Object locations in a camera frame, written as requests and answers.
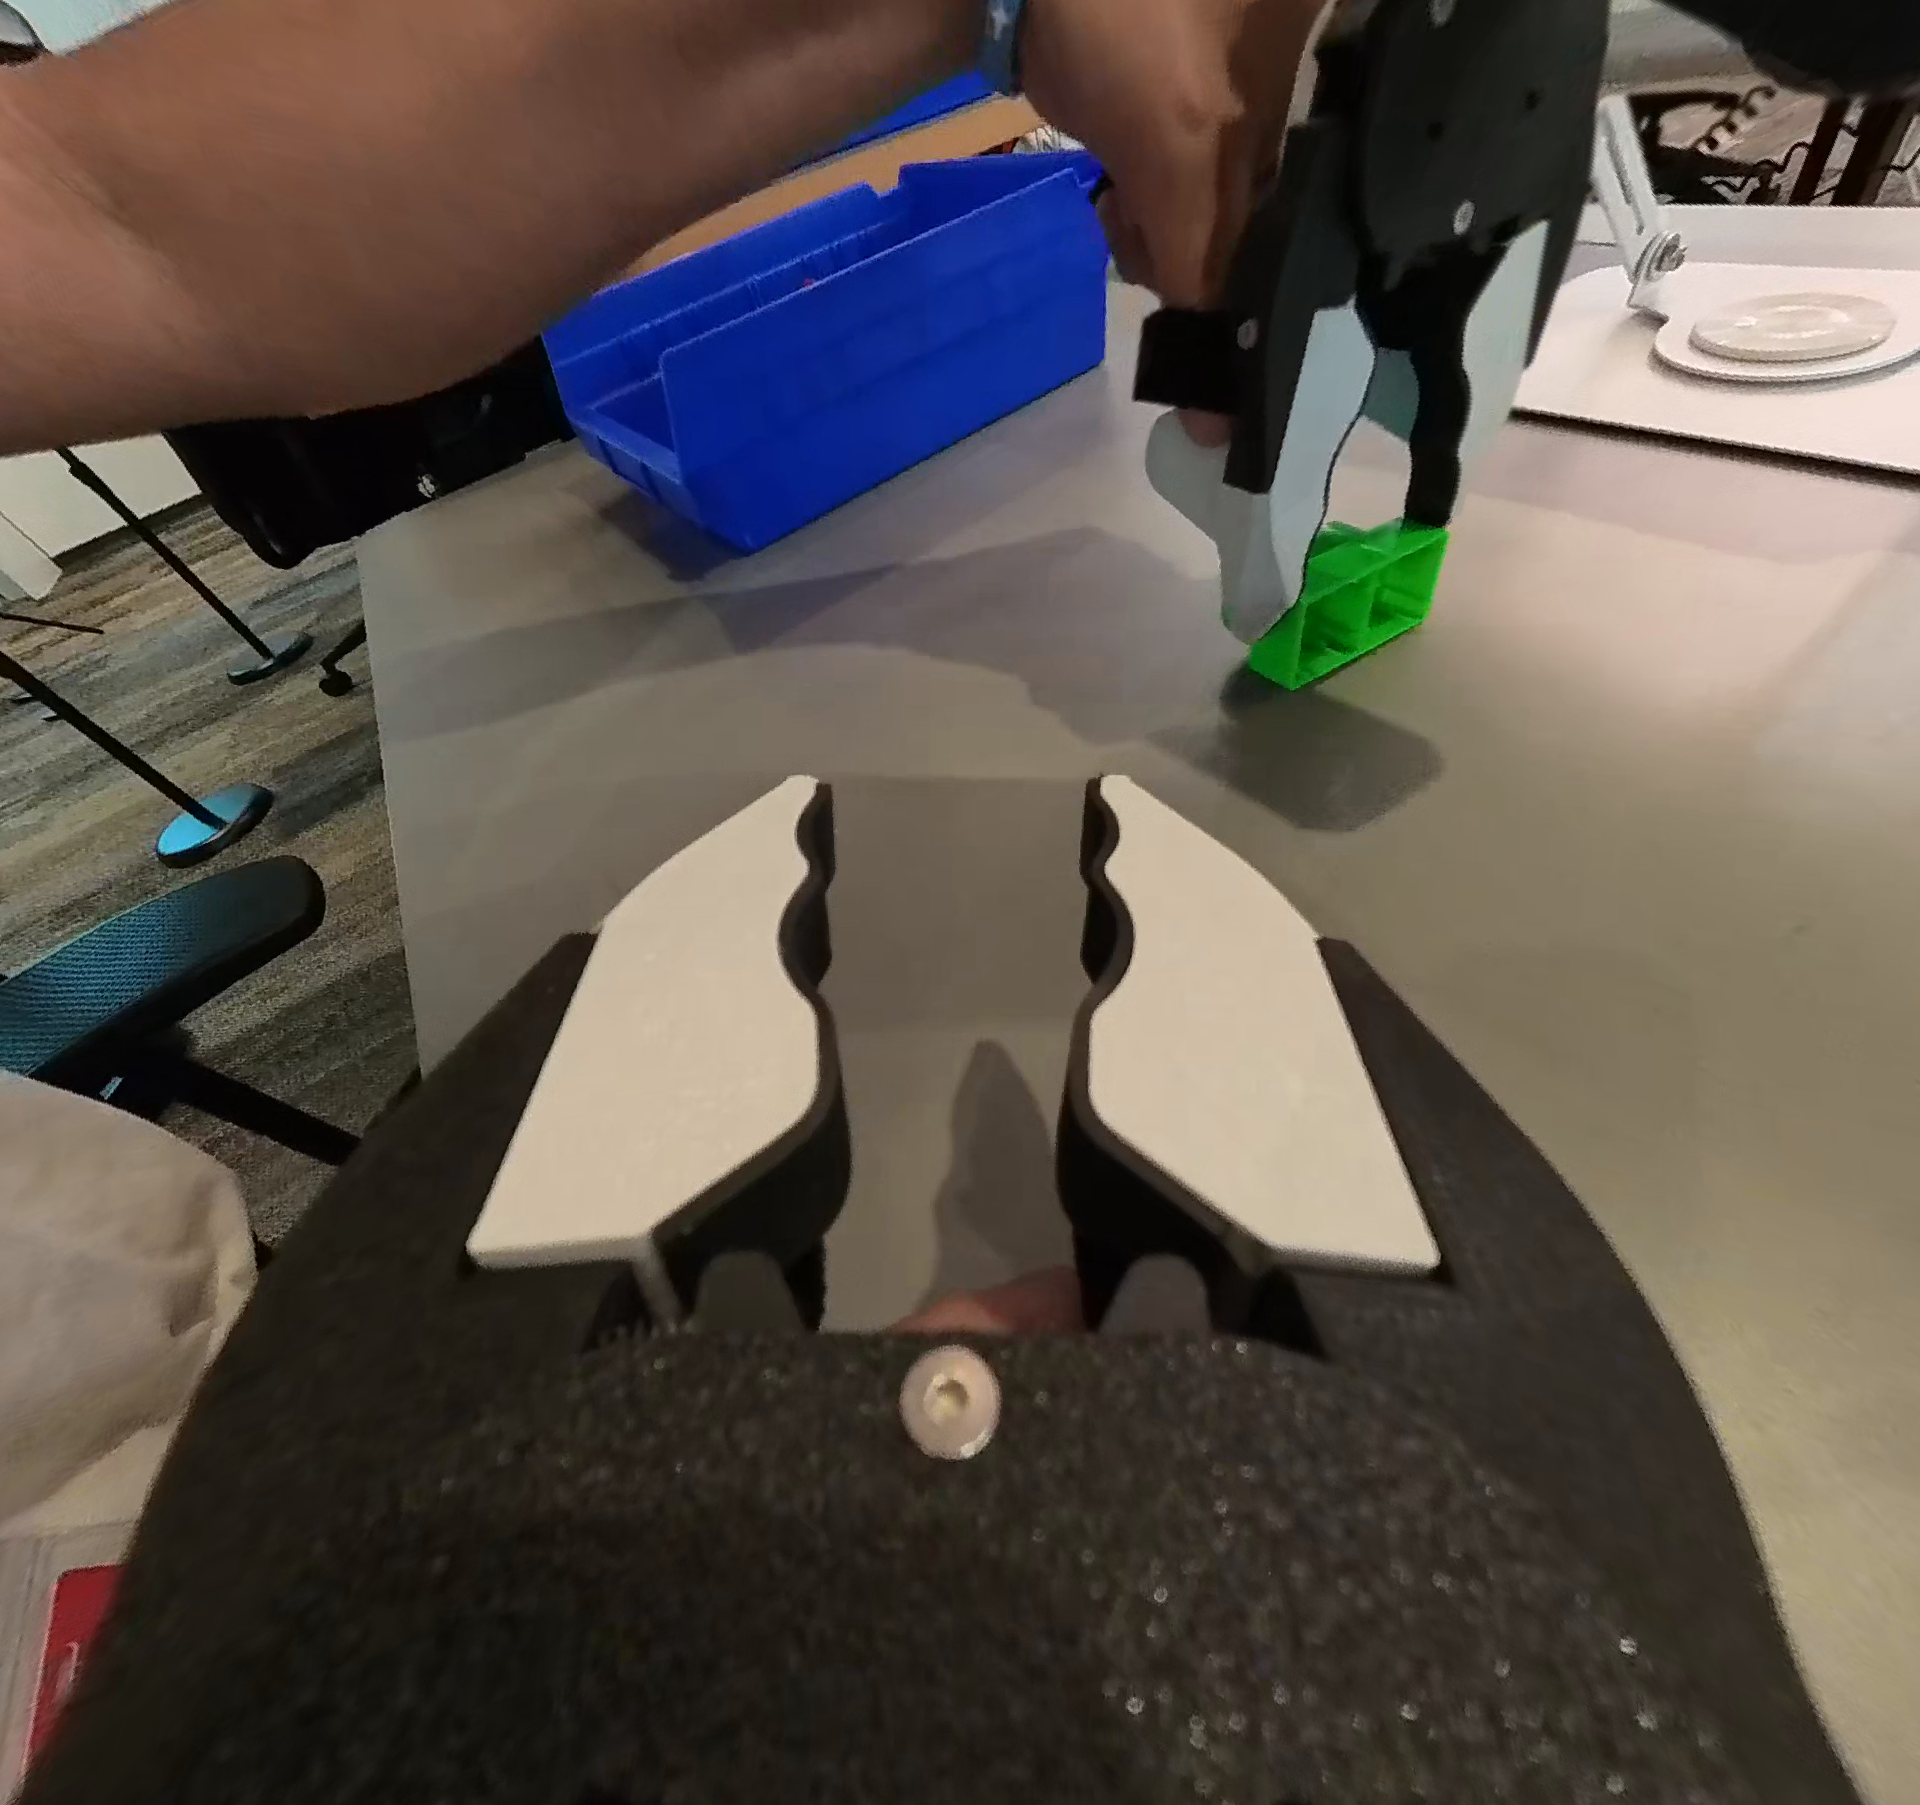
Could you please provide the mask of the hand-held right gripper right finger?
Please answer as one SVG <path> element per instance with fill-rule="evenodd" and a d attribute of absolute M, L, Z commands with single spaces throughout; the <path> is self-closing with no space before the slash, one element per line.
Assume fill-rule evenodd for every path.
<path fill-rule="evenodd" d="M 1316 1332 L 1443 1292 L 1443 1252 L 1309 920 L 1137 780 L 1086 785 L 1059 1197 L 1087 1325 Z"/>

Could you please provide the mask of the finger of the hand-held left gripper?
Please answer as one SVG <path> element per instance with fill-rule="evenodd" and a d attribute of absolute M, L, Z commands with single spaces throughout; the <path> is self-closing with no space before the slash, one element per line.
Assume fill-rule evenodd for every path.
<path fill-rule="evenodd" d="M 1309 326 L 1270 484 L 1251 494 L 1225 479 L 1227 449 L 1198 444 L 1175 416 L 1147 441 L 1153 491 L 1215 547 L 1220 620 L 1255 644 L 1301 600 L 1309 547 L 1327 518 L 1332 470 L 1346 448 L 1375 370 L 1375 344 L 1356 306 L 1319 309 Z"/>
<path fill-rule="evenodd" d="M 1531 362 L 1549 229 L 1501 254 L 1448 247 L 1380 306 L 1366 416 L 1407 449 L 1400 521 L 1443 528 L 1462 477 L 1503 427 Z"/>

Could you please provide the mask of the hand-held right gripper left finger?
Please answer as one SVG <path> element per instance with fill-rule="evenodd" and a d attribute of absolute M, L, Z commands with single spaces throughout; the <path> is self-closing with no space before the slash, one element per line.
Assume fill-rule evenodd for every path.
<path fill-rule="evenodd" d="M 603 917 L 467 1234 L 484 1270 L 619 1264 L 677 1327 L 776 1264 L 805 1327 L 850 1187 L 829 969 L 829 785 L 784 778 Z"/>

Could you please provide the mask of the green two-stud toy block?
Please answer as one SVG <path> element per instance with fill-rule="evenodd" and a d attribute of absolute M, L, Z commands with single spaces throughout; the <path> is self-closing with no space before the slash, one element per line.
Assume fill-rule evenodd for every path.
<path fill-rule="evenodd" d="M 1452 535 L 1443 527 L 1327 521 L 1295 602 L 1243 659 L 1270 686 L 1311 688 L 1424 623 Z"/>

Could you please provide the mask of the person's left forearm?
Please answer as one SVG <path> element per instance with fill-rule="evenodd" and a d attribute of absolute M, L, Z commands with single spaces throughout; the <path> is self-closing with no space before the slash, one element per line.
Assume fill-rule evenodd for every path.
<path fill-rule="evenodd" d="M 177 0 L 5 70 L 5 455 L 452 385 L 985 0 Z"/>

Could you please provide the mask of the person's left hand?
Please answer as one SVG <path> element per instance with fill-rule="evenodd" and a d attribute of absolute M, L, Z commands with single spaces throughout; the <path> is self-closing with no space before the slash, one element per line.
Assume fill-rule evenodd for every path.
<path fill-rule="evenodd" d="M 1104 166 L 1114 260 L 1163 304 L 1219 299 L 1335 2 L 1023 0 L 1022 89 Z"/>

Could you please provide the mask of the black floor stand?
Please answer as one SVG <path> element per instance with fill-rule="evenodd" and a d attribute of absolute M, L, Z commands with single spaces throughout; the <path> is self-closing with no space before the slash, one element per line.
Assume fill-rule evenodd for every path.
<path fill-rule="evenodd" d="M 201 864 L 251 834 L 270 813 L 275 795 L 262 783 L 228 783 L 208 797 L 198 797 L 163 773 L 154 760 L 135 752 L 118 737 L 69 702 L 27 665 L 1 653 L 1 675 L 49 713 L 56 721 L 84 737 L 96 750 L 151 785 L 175 806 L 156 834 L 156 861 L 175 870 Z"/>
<path fill-rule="evenodd" d="M 228 682 L 246 688 L 259 685 L 294 665 L 312 648 L 310 635 L 297 635 L 286 640 L 264 638 L 246 617 L 241 617 L 226 598 L 223 598 L 159 532 L 159 528 L 138 516 L 121 494 L 70 448 L 59 448 L 56 455 L 66 475 L 130 532 L 167 569 L 177 575 L 251 653 L 249 659 L 228 665 Z"/>

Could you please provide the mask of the wooden board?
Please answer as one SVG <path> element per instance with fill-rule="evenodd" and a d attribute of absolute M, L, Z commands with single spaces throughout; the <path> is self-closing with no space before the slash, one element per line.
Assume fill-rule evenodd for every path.
<path fill-rule="evenodd" d="M 762 185 L 663 236 L 611 276 L 597 298 L 623 296 L 647 309 L 699 302 L 867 229 L 911 168 L 1015 158 L 1069 159 L 1090 172 L 1095 190 L 1109 185 L 1103 159 L 1076 138 L 1047 124 L 1028 99 L 1000 95 Z"/>

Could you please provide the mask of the black office chair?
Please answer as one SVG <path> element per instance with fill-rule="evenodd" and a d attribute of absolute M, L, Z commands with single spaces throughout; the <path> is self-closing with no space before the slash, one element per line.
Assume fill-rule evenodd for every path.
<path fill-rule="evenodd" d="M 212 511 L 275 569 L 351 545 L 569 441 L 541 339 L 436 392 L 322 418 L 165 430 Z"/>

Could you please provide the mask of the red card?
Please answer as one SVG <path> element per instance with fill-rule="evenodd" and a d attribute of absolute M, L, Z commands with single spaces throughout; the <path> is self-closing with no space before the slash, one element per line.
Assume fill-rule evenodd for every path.
<path fill-rule="evenodd" d="M 35 1679 L 32 1754 L 37 1754 L 60 1722 L 108 1619 L 121 1577 L 123 1563 L 115 1562 L 66 1569 L 56 1579 Z"/>

